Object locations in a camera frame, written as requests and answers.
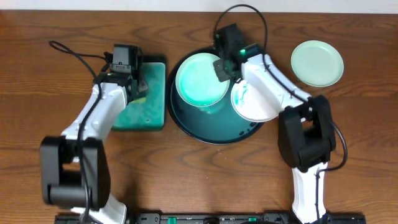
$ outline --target cable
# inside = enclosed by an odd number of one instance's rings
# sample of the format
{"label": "cable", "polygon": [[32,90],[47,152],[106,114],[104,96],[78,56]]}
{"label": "cable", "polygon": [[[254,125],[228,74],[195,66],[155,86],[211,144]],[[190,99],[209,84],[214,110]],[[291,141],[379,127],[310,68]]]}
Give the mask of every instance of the cable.
{"label": "cable", "polygon": [[101,58],[104,59],[104,57],[101,56],[97,56],[97,55],[87,55],[87,54],[78,54],[72,50],[70,50],[67,46],[56,42],[54,40],[51,40],[49,42],[49,45],[51,47],[53,47],[56,50],[59,50],[63,53],[67,53],[67,54],[72,54],[73,56],[75,56],[79,61],[82,62],[82,64],[90,71],[90,73],[92,74],[93,78],[94,78],[94,84],[97,84],[98,86],[98,96],[97,99],[95,100],[93,106],[91,106],[91,108],[88,110],[87,114],[85,115],[85,117],[83,118],[83,120],[81,121],[80,125],[79,125],[79,130],[78,130],[78,134],[77,134],[77,140],[76,140],[76,149],[78,152],[78,157],[79,157],[79,163],[80,163],[80,170],[81,170],[81,176],[83,177],[83,185],[86,191],[86,207],[85,207],[85,211],[83,212],[83,214],[80,217],[80,223],[84,223],[86,222],[86,219],[88,218],[89,215],[89,211],[90,211],[90,202],[91,202],[91,190],[87,184],[87,176],[86,176],[86,170],[85,170],[85,166],[83,163],[83,149],[82,149],[82,145],[81,145],[81,139],[82,139],[82,135],[83,135],[83,131],[85,129],[86,126],[86,122],[88,117],[90,116],[90,114],[93,112],[93,110],[95,109],[96,105],[100,102],[100,100],[102,99],[102,88],[100,83],[98,82],[97,76],[94,72],[94,70],[87,64],[87,62],[85,62],[81,57],[96,57],[96,58]]}
{"label": "cable", "polygon": [[[269,69],[270,65],[267,65],[267,64],[266,64],[267,41],[268,41],[268,26],[267,26],[267,22],[266,22],[266,19],[264,18],[264,16],[263,16],[263,15],[261,14],[261,12],[258,11],[256,8],[254,8],[254,7],[250,6],[250,5],[247,5],[247,4],[238,4],[238,5],[232,6],[232,7],[230,7],[229,9],[225,10],[225,12],[223,12],[223,13],[220,15],[220,17],[218,18],[218,20],[217,20],[217,22],[216,22],[216,24],[215,24],[214,31],[213,31],[213,36],[214,36],[214,38],[216,38],[217,25],[218,25],[218,23],[220,23],[220,20],[223,18],[223,16],[224,16],[228,11],[230,11],[231,9],[234,9],[234,8],[236,8],[236,7],[248,7],[248,8],[250,8],[250,9],[254,10],[254,11],[261,17],[261,20],[262,20],[262,22],[263,22],[263,24],[264,24],[264,28],[265,28],[265,30],[266,30],[266,34],[265,34],[265,37],[264,37],[264,51],[263,51],[263,53],[262,53],[262,62],[263,62],[263,64],[264,64],[264,67],[265,67],[265,69],[266,69],[266,72],[268,72],[268,73],[274,78],[275,81],[277,81],[288,93],[290,93],[291,96],[296,97],[298,100],[302,101],[303,103],[308,102],[308,100],[306,100],[306,99],[304,99],[304,98],[298,96],[297,94],[295,94],[294,90],[289,89],[284,83],[282,83],[282,82],[274,75],[274,73]],[[342,168],[342,167],[346,164],[347,158],[348,158],[347,144],[346,144],[346,140],[345,140],[345,138],[344,138],[344,136],[343,136],[343,133],[340,131],[340,129],[338,128],[338,126],[337,126],[332,120],[330,121],[330,124],[333,126],[333,129],[337,132],[337,135],[339,136],[339,138],[340,138],[340,140],[341,140],[341,143],[342,143],[342,145],[343,145],[343,150],[344,150],[344,156],[343,156],[343,161],[341,162],[340,165],[338,165],[338,166],[336,166],[336,167],[321,169],[321,170],[318,170],[318,171],[317,171],[317,174],[316,174],[316,179],[317,179],[316,194],[317,194],[317,195],[316,195],[316,197],[315,197],[315,207],[316,207],[316,210],[317,210],[317,223],[320,223],[320,220],[319,220],[319,208],[318,208],[318,192],[319,192],[318,182],[319,182],[319,178],[320,178],[319,173],[320,173],[320,172],[334,171],[334,170],[338,170],[338,169]]]}

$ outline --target brown tabletop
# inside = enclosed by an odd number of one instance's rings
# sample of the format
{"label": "brown tabletop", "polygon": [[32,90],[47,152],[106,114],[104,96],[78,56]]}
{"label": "brown tabletop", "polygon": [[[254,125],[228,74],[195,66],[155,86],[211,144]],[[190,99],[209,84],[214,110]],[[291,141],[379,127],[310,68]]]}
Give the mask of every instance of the brown tabletop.
{"label": "brown tabletop", "polygon": [[[45,205],[40,190],[39,145],[77,117],[91,93],[92,77],[73,56],[48,46],[57,40],[77,52],[101,55],[113,44],[140,45],[167,56],[169,71],[185,54],[211,45],[219,13],[0,12],[0,222],[53,223],[60,210]],[[327,173],[325,206],[363,212],[368,223],[397,223],[398,16],[265,14],[269,54],[296,80],[293,49],[322,40],[343,57],[342,79],[324,94],[348,143],[344,169]],[[236,13],[251,42],[264,31],[255,14]],[[99,71],[103,62],[88,58]],[[111,131],[105,151],[112,193],[133,210],[164,213],[288,210],[293,178],[277,147],[277,120],[249,139],[226,146],[187,136],[167,113],[159,132]],[[342,158],[338,142],[330,166]]]}

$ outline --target wood grain surface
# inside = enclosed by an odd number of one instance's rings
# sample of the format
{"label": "wood grain surface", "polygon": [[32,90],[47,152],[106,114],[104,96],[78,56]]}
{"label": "wood grain surface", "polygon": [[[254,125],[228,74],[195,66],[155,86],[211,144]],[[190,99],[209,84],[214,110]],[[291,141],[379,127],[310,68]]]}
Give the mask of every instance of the wood grain surface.
{"label": "wood grain surface", "polygon": [[[51,49],[57,40],[88,54],[113,44],[140,45],[167,56],[169,71],[185,54],[211,45],[219,13],[0,12],[0,222],[53,223],[60,210],[40,191],[39,145],[77,117],[91,93],[92,77],[73,56]],[[334,46],[345,62],[333,86],[298,85],[330,100],[348,143],[344,169],[327,173],[325,206],[363,212],[369,224],[398,223],[398,16],[265,14],[269,53],[295,80],[290,54],[306,40]],[[235,13],[251,42],[264,30],[252,13]],[[99,71],[103,62],[87,61]],[[330,165],[340,162],[341,144]],[[249,139],[226,146],[199,142],[167,115],[159,132],[112,131],[105,145],[112,193],[131,208],[183,212],[287,210],[292,173],[277,148],[277,120]]]}

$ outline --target black tray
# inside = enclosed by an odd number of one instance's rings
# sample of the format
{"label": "black tray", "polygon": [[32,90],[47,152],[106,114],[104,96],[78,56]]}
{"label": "black tray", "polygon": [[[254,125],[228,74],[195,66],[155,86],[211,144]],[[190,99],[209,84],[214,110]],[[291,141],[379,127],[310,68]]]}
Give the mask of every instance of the black tray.
{"label": "black tray", "polygon": [[166,86],[167,107],[172,119],[188,135],[203,142],[230,144],[248,138],[262,126],[262,123],[247,121],[235,112],[230,98],[233,83],[229,85],[224,98],[211,106],[211,114],[189,105],[177,93],[175,76],[178,68],[183,61],[198,53],[218,55],[213,48],[200,49],[186,55],[174,66]]}

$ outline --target white wall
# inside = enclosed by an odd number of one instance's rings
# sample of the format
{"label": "white wall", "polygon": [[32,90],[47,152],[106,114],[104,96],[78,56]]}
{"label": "white wall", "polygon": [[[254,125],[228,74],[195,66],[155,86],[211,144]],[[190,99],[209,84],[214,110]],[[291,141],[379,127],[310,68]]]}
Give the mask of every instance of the white wall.
{"label": "white wall", "polygon": [[0,0],[0,9],[224,11],[235,4],[263,12],[398,13],[398,0]]}

